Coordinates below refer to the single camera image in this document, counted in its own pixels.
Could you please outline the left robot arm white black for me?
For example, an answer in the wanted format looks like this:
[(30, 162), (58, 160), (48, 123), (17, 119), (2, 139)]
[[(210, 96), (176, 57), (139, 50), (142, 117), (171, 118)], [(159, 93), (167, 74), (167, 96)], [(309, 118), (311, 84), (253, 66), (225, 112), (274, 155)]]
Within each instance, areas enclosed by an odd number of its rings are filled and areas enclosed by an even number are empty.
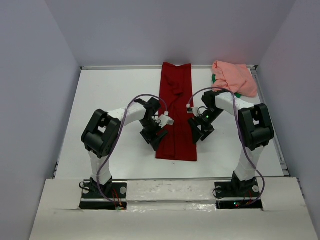
[(173, 125), (174, 120), (167, 109), (159, 113), (160, 108), (167, 105), (164, 100), (154, 95), (149, 98), (144, 101), (137, 96), (126, 107), (112, 111), (97, 109), (93, 113), (81, 136), (81, 142), (90, 156), (92, 170), (89, 182), (79, 185), (84, 191), (94, 192), (101, 198), (110, 194), (113, 177), (109, 159), (125, 126), (140, 122), (140, 135), (154, 151), (158, 150), (168, 134), (165, 127)]

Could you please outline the red t shirt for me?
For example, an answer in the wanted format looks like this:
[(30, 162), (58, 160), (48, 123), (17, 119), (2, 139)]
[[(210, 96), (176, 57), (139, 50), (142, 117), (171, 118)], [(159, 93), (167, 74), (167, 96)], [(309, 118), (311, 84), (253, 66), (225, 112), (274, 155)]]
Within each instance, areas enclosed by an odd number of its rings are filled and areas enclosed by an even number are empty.
[(166, 125), (167, 131), (156, 151), (157, 159), (173, 161), (197, 161), (197, 146), (188, 120), (193, 117), (187, 113), (187, 104), (193, 95), (192, 65), (176, 66), (168, 62), (162, 64), (159, 97), (168, 107), (173, 125)]

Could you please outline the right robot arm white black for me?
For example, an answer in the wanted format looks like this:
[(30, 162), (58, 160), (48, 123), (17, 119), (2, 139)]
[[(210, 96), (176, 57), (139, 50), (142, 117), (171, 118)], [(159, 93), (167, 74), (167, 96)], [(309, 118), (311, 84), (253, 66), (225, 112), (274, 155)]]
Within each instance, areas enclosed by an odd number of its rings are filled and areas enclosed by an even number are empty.
[(188, 120), (193, 144), (204, 141), (214, 132), (213, 122), (223, 112), (235, 118), (241, 143), (240, 158), (231, 180), (216, 182), (215, 196), (218, 199), (240, 198), (248, 194), (257, 197), (262, 192), (256, 178), (261, 175), (257, 165), (264, 148), (275, 136), (268, 107), (264, 103), (246, 102), (222, 87), (208, 87), (201, 92), (205, 106), (203, 113), (199, 113), (190, 102), (186, 104), (187, 113), (193, 115)]

